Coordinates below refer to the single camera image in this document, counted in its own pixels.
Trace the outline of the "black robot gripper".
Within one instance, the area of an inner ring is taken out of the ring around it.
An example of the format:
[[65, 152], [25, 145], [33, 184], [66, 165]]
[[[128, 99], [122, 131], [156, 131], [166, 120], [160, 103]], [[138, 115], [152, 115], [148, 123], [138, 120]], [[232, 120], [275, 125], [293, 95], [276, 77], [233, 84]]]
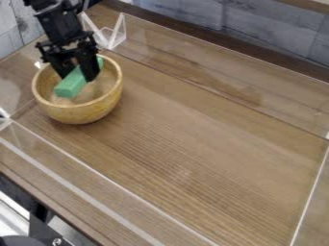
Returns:
[[98, 48], [93, 32], [83, 29], [78, 16], [81, 3], [71, 0], [23, 0], [31, 7], [47, 40], [37, 44], [45, 62], [49, 62], [62, 79], [75, 69], [73, 60], [81, 65], [87, 82], [101, 73]]

